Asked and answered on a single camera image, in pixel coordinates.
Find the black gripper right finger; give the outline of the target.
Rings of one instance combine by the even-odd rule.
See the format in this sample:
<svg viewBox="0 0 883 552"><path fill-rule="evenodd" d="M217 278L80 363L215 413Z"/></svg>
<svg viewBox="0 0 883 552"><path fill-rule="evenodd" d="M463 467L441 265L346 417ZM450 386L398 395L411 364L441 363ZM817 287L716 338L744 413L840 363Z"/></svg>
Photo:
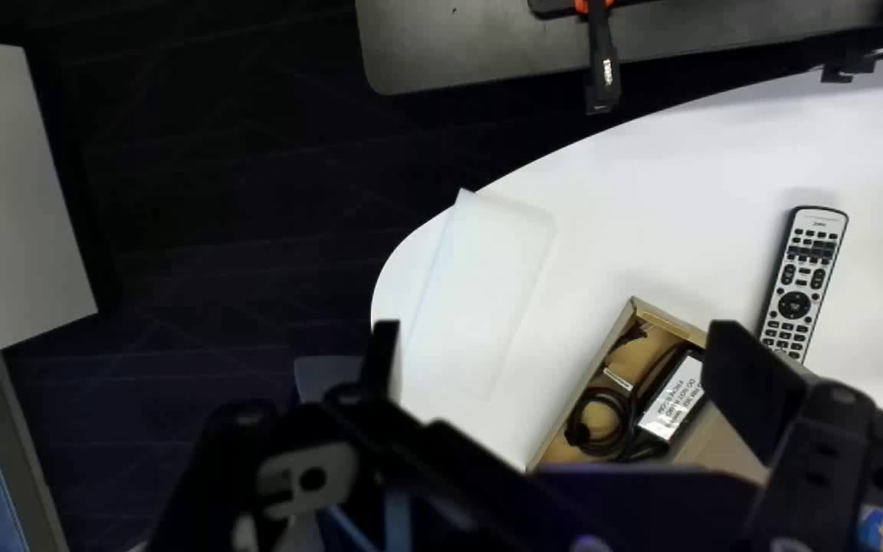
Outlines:
<svg viewBox="0 0 883 552"><path fill-rule="evenodd" d="M744 326L708 326L704 388L762 464L771 464L807 393L814 371L762 343Z"/></svg>

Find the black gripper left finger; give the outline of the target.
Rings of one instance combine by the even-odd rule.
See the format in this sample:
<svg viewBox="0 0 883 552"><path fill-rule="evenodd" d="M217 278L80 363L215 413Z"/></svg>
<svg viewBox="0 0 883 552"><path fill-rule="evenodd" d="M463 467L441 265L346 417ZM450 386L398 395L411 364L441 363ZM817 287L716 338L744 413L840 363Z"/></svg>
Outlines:
<svg viewBox="0 0 883 552"><path fill-rule="evenodd" d="M369 352L364 352L364 363L359 371L359 399L361 403L388 403L391 399L391 380L393 380L398 335L403 335L398 319L380 319L372 327Z"/></svg>

